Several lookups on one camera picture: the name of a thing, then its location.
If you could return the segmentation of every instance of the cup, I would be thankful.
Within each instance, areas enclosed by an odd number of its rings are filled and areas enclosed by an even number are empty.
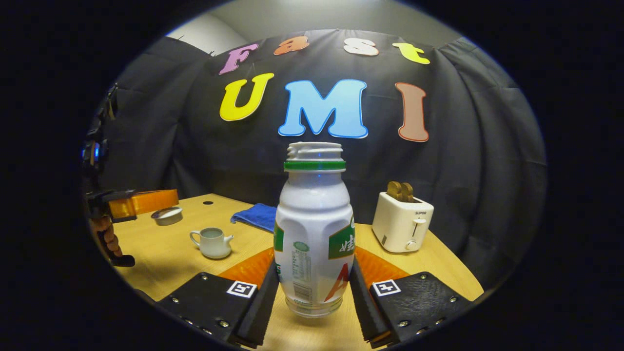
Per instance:
[[[193,234],[199,235],[199,242],[195,240]],[[202,254],[209,259],[222,259],[232,252],[230,241],[234,238],[234,235],[225,237],[223,231],[219,228],[211,227],[193,230],[189,236],[195,245],[199,246]]]

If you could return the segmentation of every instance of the nutrition label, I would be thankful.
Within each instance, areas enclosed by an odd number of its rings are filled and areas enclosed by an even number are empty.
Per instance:
[[[307,252],[293,250],[293,279],[310,281],[310,257]]]

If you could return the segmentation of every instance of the white toaster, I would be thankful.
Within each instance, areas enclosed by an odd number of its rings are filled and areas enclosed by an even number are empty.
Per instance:
[[[373,232],[390,252],[416,251],[422,246],[432,216],[433,205],[421,199],[414,197],[414,202],[401,202],[380,192]]]

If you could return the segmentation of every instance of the blue towel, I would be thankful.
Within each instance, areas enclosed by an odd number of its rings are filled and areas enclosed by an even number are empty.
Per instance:
[[[248,210],[235,213],[230,219],[230,222],[247,223],[272,233],[275,226],[276,211],[277,207],[255,204]]]

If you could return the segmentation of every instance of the pink letter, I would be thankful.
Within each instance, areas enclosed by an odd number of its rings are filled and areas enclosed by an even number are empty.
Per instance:
[[[399,128],[399,136],[409,141],[429,140],[422,111],[422,99],[427,94],[421,88],[408,83],[396,83],[394,86],[403,96],[403,125]]]
[[[225,63],[225,66],[223,67],[221,72],[219,72],[219,75],[227,72],[232,72],[237,69],[237,62],[243,62],[244,60],[246,60],[247,56],[249,56],[249,52],[255,49],[258,49],[258,44],[251,44],[230,51],[230,57],[228,57],[228,62]]]

